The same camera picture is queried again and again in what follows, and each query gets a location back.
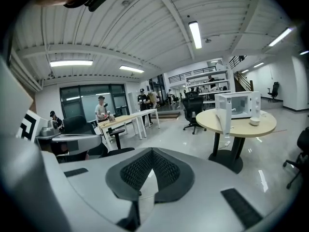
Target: microwave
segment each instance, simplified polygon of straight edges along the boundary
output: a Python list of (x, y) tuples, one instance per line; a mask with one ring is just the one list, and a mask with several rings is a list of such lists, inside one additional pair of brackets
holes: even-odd
[(220, 120), (224, 137), (229, 137), (231, 120), (260, 117), (260, 92), (236, 92), (215, 94), (216, 115)]

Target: white ceiling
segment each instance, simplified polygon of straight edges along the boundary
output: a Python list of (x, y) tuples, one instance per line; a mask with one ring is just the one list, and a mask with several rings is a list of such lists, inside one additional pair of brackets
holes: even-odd
[[(32, 5), (19, 18), (13, 48), (36, 80), (46, 84), (96, 76), (140, 81), (212, 58), (272, 54), (267, 45), (290, 22), (272, 0), (107, 0), (94, 13), (84, 6)], [(198, 21), (202, 49), (188, 27)], [(297, 40), (285, 39), (294, 45)], [(91, 67), (53, 68), (49, 61), (91, 59)], [(145, 70), (120, 70), (125, 64)]]

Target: round table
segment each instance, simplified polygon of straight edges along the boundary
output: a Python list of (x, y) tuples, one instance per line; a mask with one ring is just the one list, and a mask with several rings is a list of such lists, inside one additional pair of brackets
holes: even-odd
[(239, 173), (243, 167), (240, 157), (243, 144), (247, 137), (261, 137), (274, 131), (277, 125), (275, 117), (267, 112), (261, 111), (260, 124), (252, 126), (249, 118), (232, 119), (230, 136), (235, 137), (232, 150), (218, 150), (220, 134), (223, 134), (216, 109), (209, 109), (196, 116), (197, 123), (204, 128), (215, 132), (213, 152), (209, 160), (215, 161)]

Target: whiteboard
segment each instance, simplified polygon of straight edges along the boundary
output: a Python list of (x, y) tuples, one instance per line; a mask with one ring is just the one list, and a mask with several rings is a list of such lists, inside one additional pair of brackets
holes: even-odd
[[(107, 103), (107, 111), (110, 111), (112, 114), (115, 114), (115, 110), (112, 104), (112, 96), (110, 94), (104, 95), (104, 102)], [(96, 119), (95, 108), (98, 105), (98, 96), (83, 96), (82, 97), (83, 109), (86, 121), (92, 121)]]

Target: black table base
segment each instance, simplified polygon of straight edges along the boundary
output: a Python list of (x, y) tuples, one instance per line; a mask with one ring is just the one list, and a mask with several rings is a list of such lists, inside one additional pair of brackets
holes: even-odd
[(243, 144), (245, 143), (245, 138), (235, 137), (232, 150), (218, 150), (218, 145), (220, 141), (220, 134), (215, 134), (213, 152), (209, 156), (209, 160), (217, 162), (235, 173), (239, 173), (243, 167), (243, 161), (240, 157)]

